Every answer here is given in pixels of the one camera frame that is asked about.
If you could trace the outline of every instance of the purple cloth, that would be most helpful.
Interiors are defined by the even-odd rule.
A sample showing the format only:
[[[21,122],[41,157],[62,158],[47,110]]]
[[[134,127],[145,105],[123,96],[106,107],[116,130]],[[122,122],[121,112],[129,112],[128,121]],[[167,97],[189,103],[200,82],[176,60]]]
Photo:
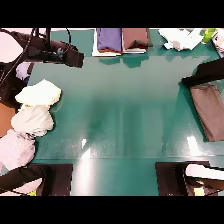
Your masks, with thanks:
[[[97,28],[97,49],[122,51],[121,28]]]

